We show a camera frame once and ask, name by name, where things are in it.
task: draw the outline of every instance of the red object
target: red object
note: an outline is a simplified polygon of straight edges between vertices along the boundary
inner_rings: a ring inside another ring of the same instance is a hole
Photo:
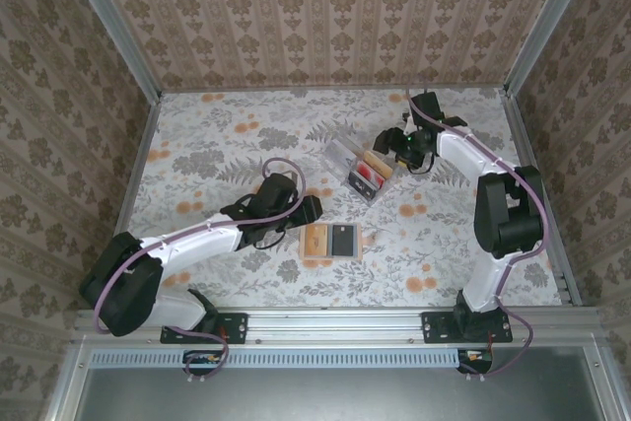
[[[381,189],[384,185],[384,177],[366,165],[365,162],[359,162],[357,164],[357,173],[363,176],[365,179],[374,184],[377,188]]]

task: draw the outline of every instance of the floral wallpaper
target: floral wallpaper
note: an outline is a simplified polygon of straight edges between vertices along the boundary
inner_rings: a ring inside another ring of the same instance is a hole
[[[114,0],[165,91],[501,84],[545,0]]]
[[[572,0],[518,101],[583,297],[631,381],[631,0]]]
[[[517,162],[498,90],[437,94],[447,114]],[[196,224],[256,191],[262,163],[278,156],[303,169],[322,222],[359,223],[364,236],[361,262],[302,261],[292,230],[269,250],[191,265],[167,287],[195,288],[220,307],[450,306],[483,257],[473,234],[475,186],[443,160],[427,175],[402,174],[372,207],[325,170],[322,151],[335,133],[371,148],[382,130],[402,124],[408,106],[400,90],[166,94],[161,104],[129,226],[137,237]],[[505,295],[511,305],[560,304],[547,257],[518,267]]]
[[[0,0],[0,419],[43,412],[147,113],[88,0]]]

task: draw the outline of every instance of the gray leaf pattern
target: gray leaf pattern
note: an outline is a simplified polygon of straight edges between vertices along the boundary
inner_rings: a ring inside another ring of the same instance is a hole
[[[436,92],[447,115],[461,116],[487,146],[517,161],[498,90]],[[272,157],[301,167],[308,194],[321,200],[322,222],[362,225],[361,262],[302,261],[293,230],[271,249],[217,255],[172,281],[218,306],[450,306],[477,259],[488,257],[473,233],[475,185],[453,165],[438,159],[427,175],[401,174],[372,207],[325,170],[321,153],[334,134],[371,148],[382,130],[402,125],[400,90],[165,94],[161,102],[129,226],[134,235],[193,225],[256,192],[262,164]],[[505,300],[560,304],[545,254],[515,269]]]

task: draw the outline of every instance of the ventilation grille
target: ventilation grille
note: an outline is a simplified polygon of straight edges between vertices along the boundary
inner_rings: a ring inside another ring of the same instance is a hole
[[[182,368],[181,349],[99,349],[92,369]],[[360,369],[457,367],[456,349],[232,349],[226,367],[239,369]],[[191,364],[195,367],[208,365]]]

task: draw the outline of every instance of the floral tablecloth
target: floral tablecloth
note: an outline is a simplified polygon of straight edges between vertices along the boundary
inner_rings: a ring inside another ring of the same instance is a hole
[[[498,90],[437,94],[447,115],[464,118],[488,147],[517,162]],[[365,237],[361,262],[302,262],[294,230],[270,250],[246,248],[209,258],[164,285],[196,288],[220,307],[454,303],[482,253],[473,234],[474,186],[437,159],[429,174],[404,174],[369,208],[319,160],[336,132],[370,147],[380,131],[401,125],[402,91],[167,94],[161,105],[129,225],[136,237],[190,226],[253,192],[262,181],[261,164],[271,157],[289,158],[303,169],[309,193],[321,199],[322,222],[360,223]],[[513,272],[505,301],[560,304],[545,253]]]

